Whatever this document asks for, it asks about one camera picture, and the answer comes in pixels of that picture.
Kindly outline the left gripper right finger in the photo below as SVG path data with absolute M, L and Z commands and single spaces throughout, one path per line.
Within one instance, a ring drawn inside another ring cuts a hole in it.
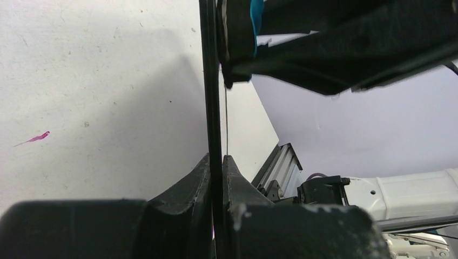
M 223 159 L 224 258 L 390 258 L 371 217 L 357 207 L 276 205 Z

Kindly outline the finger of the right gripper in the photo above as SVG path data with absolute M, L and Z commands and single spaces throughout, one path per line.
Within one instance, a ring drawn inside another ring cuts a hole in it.
M 265 34 L 302 36 L 233 61 L 231 73 L 326 96 L 387 86 L 457 58 L 457 1 L 288 1 L 268 7 L 263 23 Z

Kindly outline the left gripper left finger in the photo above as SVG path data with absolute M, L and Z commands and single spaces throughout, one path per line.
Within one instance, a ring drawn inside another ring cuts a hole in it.
M 1 258 L 210 258 L 209 158 L 152 200 L 24 201 L 1 217 Z

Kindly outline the blue whiteboard eraser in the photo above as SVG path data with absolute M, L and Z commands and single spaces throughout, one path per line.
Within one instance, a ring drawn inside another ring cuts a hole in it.
M 217 1 L 218 56 L 227 89 L 251 79 L 250 73 L 240 74 L 233 68 L 257 55 L 263 11 L 264 1 Z

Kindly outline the small whiteboard black frame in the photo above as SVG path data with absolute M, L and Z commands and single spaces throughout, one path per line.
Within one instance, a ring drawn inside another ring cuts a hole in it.
M 223 205 L 216 1 L 200 0 L 199 10 L 216 258 L 230 258 Z

